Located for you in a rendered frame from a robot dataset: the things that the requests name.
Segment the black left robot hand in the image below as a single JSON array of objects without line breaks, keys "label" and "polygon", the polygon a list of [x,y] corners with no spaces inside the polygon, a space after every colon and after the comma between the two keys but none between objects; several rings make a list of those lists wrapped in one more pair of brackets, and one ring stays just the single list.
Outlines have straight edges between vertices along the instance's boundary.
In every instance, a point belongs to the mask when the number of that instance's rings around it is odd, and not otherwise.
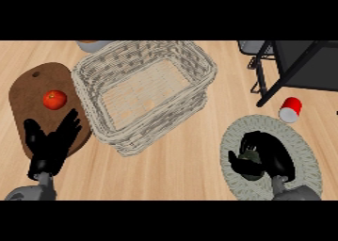
[{"label": "black left robot hand", "polygon": [[28,178],[35,180],[41,172],[56,176],[69,147],[75,141],[83,126],[80,125],[78,111],[71,109],[65,115],[58,129],[44,134],[37,121],[24,120],[25,144],[32,153],[28,169]]}]

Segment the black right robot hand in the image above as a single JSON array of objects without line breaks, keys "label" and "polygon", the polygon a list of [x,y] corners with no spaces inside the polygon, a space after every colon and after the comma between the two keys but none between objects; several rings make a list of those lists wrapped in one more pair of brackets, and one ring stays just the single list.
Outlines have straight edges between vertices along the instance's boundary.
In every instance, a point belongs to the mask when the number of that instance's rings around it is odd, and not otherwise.
[{"label": "black right robot hand", "polygon": [[239,153],[254,151],[258,154],[260,162],[236,157],[229,151],[229,163],[235,172],[257,176],[263,171],[270,177],[285,176],[286,181],[295,180],[295,166],[289,153],[274,136],[268,133],[254,131],[243,135],[240,139]]}]

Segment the dark green squash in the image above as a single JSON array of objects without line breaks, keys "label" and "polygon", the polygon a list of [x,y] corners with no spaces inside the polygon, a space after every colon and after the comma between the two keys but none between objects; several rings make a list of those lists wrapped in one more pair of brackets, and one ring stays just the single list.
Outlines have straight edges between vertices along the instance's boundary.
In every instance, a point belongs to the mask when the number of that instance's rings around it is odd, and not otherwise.
[{"label": "dark green squash", "polygon": [[239,159],[243,160],[251,160],[254,163],[260,164],[260,157],[258,157],[258,152],[254,150],[246,150],[237,155]]}]

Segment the round grey woven placemat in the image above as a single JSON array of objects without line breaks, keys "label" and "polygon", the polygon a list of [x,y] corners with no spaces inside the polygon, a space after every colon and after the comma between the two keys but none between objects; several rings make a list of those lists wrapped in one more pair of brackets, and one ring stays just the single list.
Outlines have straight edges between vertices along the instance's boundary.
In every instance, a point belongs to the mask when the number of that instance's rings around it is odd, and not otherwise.
[{"label": "round grey woven placemat", "polygon": [[295,166],[295,180],[285,184],[288,189],[308,186],[317,195],[323,192],[322,173],[314,153],[298,132],[280,120],[264,115],[248,115],[229,126],[220,144],[220,165],[229,191],[239,201],[268,201],[273,198],[271,179],[264,174],[248,181],[230,168],[229,151],[239,154],[240,139],[252,131],[268,133],[280,141]]}]

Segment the brown wooden cutting board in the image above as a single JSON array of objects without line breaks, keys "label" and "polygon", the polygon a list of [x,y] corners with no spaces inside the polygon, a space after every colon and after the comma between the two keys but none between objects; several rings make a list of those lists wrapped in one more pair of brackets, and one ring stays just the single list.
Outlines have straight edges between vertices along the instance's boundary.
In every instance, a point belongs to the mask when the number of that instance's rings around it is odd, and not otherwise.
[{"label": "brown wooden cutting board", "polygon": [[[65,106],[59,110],[50,110],[43,105],[43,95],[49,90],[59,90],[66,96]],[[44,134],[49,134],[56,130],[69,110],[77,110],[83,128],[68,151],[72,154],[86,144],[91,131],[68,68],[60,63],[50,62],[25,71],[12,83],[9,102],[22,150],[28,157],[32,157],[32,153],[25,144],[24,120],[35,120]]]}]

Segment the red can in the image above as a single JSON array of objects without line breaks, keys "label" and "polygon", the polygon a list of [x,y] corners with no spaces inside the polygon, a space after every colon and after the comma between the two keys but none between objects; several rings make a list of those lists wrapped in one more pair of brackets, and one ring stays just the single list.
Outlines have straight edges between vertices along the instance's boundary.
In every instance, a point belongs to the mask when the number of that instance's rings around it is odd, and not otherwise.
[{"label": "red can", "polygon": [[301,113],[301,101],[295,97],[285,99],[279,108],[277,116],[283,122],[294,123],[298,120]]}]

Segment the red tomato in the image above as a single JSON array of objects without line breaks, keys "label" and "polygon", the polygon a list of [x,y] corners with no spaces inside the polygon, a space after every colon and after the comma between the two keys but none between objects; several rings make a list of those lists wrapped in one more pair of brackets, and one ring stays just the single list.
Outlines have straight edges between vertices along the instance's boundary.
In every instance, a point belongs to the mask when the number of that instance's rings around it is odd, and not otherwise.
[{"label": "red tomato", "polygon": [[50,110],[59,110],[66,104],[66,95],[59,90],[49,90],[43,95],[43,105]]}]

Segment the pale wicker basket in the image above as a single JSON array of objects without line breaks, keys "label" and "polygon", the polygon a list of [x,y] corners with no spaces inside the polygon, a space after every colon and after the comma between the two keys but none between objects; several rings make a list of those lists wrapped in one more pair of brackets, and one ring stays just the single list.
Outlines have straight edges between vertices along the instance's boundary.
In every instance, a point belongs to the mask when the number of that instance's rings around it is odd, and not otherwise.
[{"label": "pale wicker basket", "polygon": [[215,74],[190,40],[118,40],[87,55],[71,78],[97,140],[139,154],[205,107]]}]

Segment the grey pot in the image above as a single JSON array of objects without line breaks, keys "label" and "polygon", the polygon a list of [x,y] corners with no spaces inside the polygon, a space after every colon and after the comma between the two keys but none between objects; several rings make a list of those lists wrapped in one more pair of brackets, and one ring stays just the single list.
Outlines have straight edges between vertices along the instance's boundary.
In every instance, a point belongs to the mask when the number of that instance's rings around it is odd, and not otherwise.
[{"label": "grey pot", "polygon": [[80,46],[80,49],[87,53],[94,53],[109,43],[111,43],[111,40],[96,40],[96,41],[78,41],[77,40],[77,44]]}]

